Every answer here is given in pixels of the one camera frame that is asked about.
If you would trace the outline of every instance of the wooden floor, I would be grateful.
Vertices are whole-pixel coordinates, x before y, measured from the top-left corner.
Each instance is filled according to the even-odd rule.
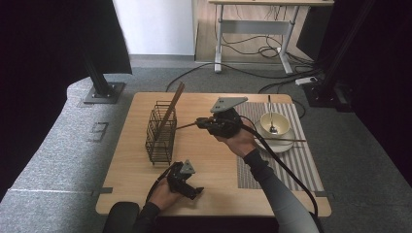
[[[195,59],[199,62],[212,62],[215,59],[215,47],[217,44],[217,17],[219,9],[215,5],[209,4],[207,0],[197,0],[197,18],[198,31],[196,40]],[[292,37],[288,45],[288,52],[303,57],[309,58],[300,49],[296,47],[296,42],[303,25],[303,21],[307,15],[308,7],[300,7],[297,15],[296,24],[293,29]],[[293,7],[270,7],[270,6],[224,6],[225,19],[250,19],[250,20],[289,20],[291,18]],[[223,44],[233,47],[233,49],[223,46],[223,62],[233,63],[275,63],[279,64],[280,59],[267,58],[261,54],[256,54],[259,48],[268,47],[279,48],[283,41],[280,35],[246,35],[246,34],[223,34]],[[276,55],[275,50],[269,50],[263,53],[266,56]]]

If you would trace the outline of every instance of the saucer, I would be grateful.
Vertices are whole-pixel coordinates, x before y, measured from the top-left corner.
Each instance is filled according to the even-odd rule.
[[[257,133],[262,135],[263,129],[260,126],[259,120],[255,123],[255,127],[257,128]],[[282,139],[295,139],[293,129],[290,129],[284,136],[282,136]],[[255,139],[255,141],[262,149],[266,150],[266,148],[261,144],[261,142],[258,139]],[[265,140],[265,141],[267,145],[269,145],[269,147],[274,152],[284,152],[293,147],[293,142],[277,141],[277,140]]]

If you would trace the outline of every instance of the placemat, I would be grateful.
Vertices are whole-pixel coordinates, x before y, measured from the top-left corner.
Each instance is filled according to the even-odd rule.
[[[269,103],[245,102],[235,107],[240,116],[249,118],[252,122],[257,122],[264,113],[269,111]],[[272,111],[282,114],[291,123],[296,139],[306,139],[303,133],[299,116],[294,104],[272,103]],[[269,162],[269,166],[274,170],[276,176],[290,189],[303,190],[289,174],[273,159],[264,149],[258,148],[260,155]],[[313,161],[312,153],[307,142],[294,143],[290,150],[276,153],[280,159],[293,171],[293,173],[311,191],[324,191],[321,179]],[[242,158],[237,157],[237,179],[239,188],[261,189],[258,182],[252,176],[249,166]]]

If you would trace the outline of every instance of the table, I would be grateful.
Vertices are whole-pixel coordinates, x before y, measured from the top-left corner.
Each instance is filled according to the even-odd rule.
[[[282,61],[285,72],[292,73],[291,65],[288,61],[286,51],[291,39],[294,23],[300,6],[332,6],[332,0],[209,0],[209,3],[220,6],[220,16],[218,19],[218,44],[215,53],[215,72],[222,70],[222,35],[223,33],[238,34],[268,34],[285,35],[285,40],[280,48],[279,58]],[[268,5],[268,6],[294,6],[292,18],[289,21],[260,21],[260,20],[227,20],[223,19],[225,5]]]
[[[110,165],[103,192],[96,205],[99,214],[108,214],[119,201],[136,202],[143,206],[155,179],[168,164],[152,165],[146,153],[146,129],[156,101],[170,101],[174,93],[136,93],[131,103],[115,154]],[[210,109],[219,97],[249,98],[248,102],[266,102],[263,94],[183,93],[176,105],[177,126],[194,122],[198,117],[210,117]],[[271,95],[274,103],[291,103],[290,96]],[[164,216],[273,216],[261,189],[238,188],[236,156],[223,143],[196,126],[176,131],[173,161],[190,160],[196,174],[188,183],[204,186],[194,200],[181,199],[162,213]],[[312,203],[303,191],[294,191],[308,209]],[[331,214],[326,197],[316,197],[319,216]]]

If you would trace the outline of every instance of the table leg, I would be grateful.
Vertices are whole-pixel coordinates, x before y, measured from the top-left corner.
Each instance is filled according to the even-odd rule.
[[[293,32],[293,27],[294,27],[298,12],[299,12],[299,6],[295,6],[294,9],[293,9],[292,19],[289,22],[288,32],[286,34],[285,41],[283,42],[283,44],[280,48],[277,48],[277,51],[279,52],[279,58],[281,58],[282,65],[284,66],[285,72],[287,74],[293,73],[292,67],[291,67],[291,65],[288,61],[288,57],[286,55],[286,50],[287,50],[287,47],[288,47],[289,40],[291,39],[291,35],[292,35],[292,32]]]
[[[220,16],[218,18],[218,44],[216,45],[215,53],[215,73],[222,71],[222,23],[223,23],[223,5],[221,6]]]

